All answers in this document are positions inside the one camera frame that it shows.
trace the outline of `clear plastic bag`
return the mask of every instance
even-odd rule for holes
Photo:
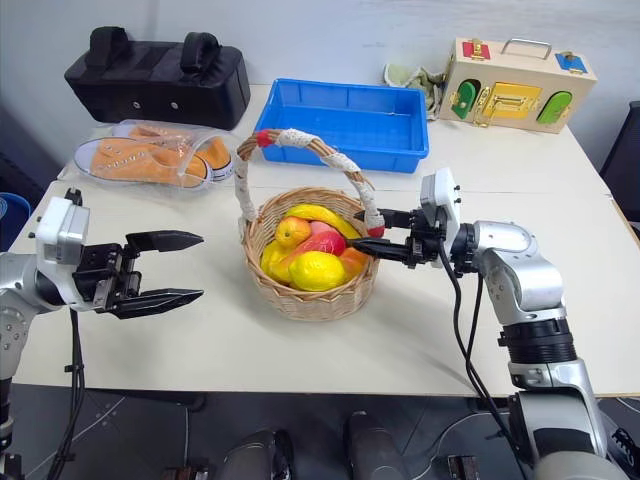
[[[223,130],[125,120],[111,136],[80,145],[74,160],[82,172],[108,182],[200,189],[233,173],[239,143]]]

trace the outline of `red tape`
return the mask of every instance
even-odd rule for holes
[[[370,228],[369,230],[367,230],[367,233],[370,237],[382,238],[382,236],[384,235],[384,225]]]
[[[268,130],[261,130],[256,134],[256,141],[258,142],[258,146],[260,148],[268,147],[269,145],[273,145],[273,142],[269,138]]]

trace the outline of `black cable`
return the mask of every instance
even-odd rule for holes
[[[189,440],[190,440],[191,412],[189,407],[184,407],[184,452],[182,466],[187,467],[189,463]]]
[[[51,468],[47,475],[47,480],[58,480],[62,474],[62,470],[67,461],[71,460],[71,444],[73,442],[73,433],[75,431],[82,403],[84,402],[85,381],[84,381],[84,364],[82,361],[82,346],[80,343],[80,330],[78,328],[78,313],[70,309],[71,312],[71,332],[72,332],[72,351],[71,365],[65,368],[65,371],[71,372],[71,398],[69,402],[69,422],[65,429],[64,435],[56,456],[53,459]]]
[[[473,306],[473,320],[471,321],[471,332],[469,333],[469,343],[467,343],[467,364],[471,361],[471,351],[473,342],[476,339],[476,328],[478,327],[478,315],[480,314],[480,303],[482,303],[482,274],[478,272],[478,286],[476,289],[476,303]]]
[[[518,458],[518,446],[516,445],[515,440],[511,436],[511,432],[509,431],[505,423],[502,421],[502,418],[500,417],[500,413],[498,413],[498,408],[496,407],[496,404],[493,401],[491,394],[489,393],[486,386],[482,382],[480,375],[478,375],[478,372],[473,366],[473,363],[471,362],[471,356],[469,355],[468,350],[467,348],[465,348],[464,343],[462,341],[462,336],[460,335],[460,305],[462,303],[462,290],[460,289],[460,283],[458,282],[458,279],[456,278],[456,275],[453,272],[453,269],[451,268],[451,265],[449,263],[449,259],[447,258],[447,254],[444,249],[444,240],[440,240],[438,247],[439,247],[438,253],[440,256],[440,261],[442,262],[442,265],[444,266],[444,269],[446,270],[447,275],[449,276],[449,280],[451,281],[451,284],[453,285],[453,290],[455,292],[455,303],[453,308],[453,331],[456,337],[456,342],[458,343],[458,348],[462,352],[462,356],[465,359],[465,368],[467,370],[467,375],[469,376],[469,380],[473,385],[473,388],[478,394],[478,396],[481,399],[485,400],[485,402],[487,403],[487,409],[489,410],[489,413],[491,413],[491,416],[493,417],[495,422],[498,424],[500,431],[502,432],[502,434],[507,440],[507,443],[511,447],[511,451],[513,452],[513,456],[515,457],[516,464],[520,469],[522,478],[524,480],[528,480],[527,475],[524,471],[524,468],[520,463],[520,459]],[[478,291],[480,292],[480,298],[482,298],[481,289],[478,288]],[[476,306],[477,306],[476,310],[477,312],[479,312],[480,301],[478,300],[477,297],[476,297]],[[477,323],[476,310],[474,310],[474,318]]]

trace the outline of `black chair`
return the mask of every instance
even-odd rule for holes
[[[640,101],[629,104],[630,111],[600,169],[613,198],[630,222],[640,222]],[[632,225],[640,238],[640,231]]]

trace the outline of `bag handle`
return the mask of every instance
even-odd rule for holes
[[[384,218],[376,208],[373,186],[362,174],[360,167],[346,155],[334,150],[315,135],[293,128],[288,130],[266,129],[255,132],[238,147],[239,160],[236,159],[235,189],[245,225],[258,218],[247,182],[249,158],[256,147],[264,148],[269,145],[306,148],[318,155],[320,160],[327,166],[341,170],[358,191],[360,200],[364,205],[364,223],[368,234],[372,237],[382,237],[384,234]]]
[[[218,39],[210,33],[189,32],[182,47],[180,69],[186,74],[206,72],[220,48]]]
[[[542,57],[542,60],[546,60],[547,58],[549,58],[549,54],[551,53],[550,43],[536,42],[535,40],[525,40],[523,38],[510,38],[509,40],[506,41],[500,53],[504,55],[507,52],[507,47],[512,43],[522,43],[524,45],[534,45],[536,47],[545,47],[547,51],[545,52],[544,57]]]
[[[118,57],[130,51],[131,44],[124,28],[98,27],[91,32],[84,64],[89,68],[106,70]]]

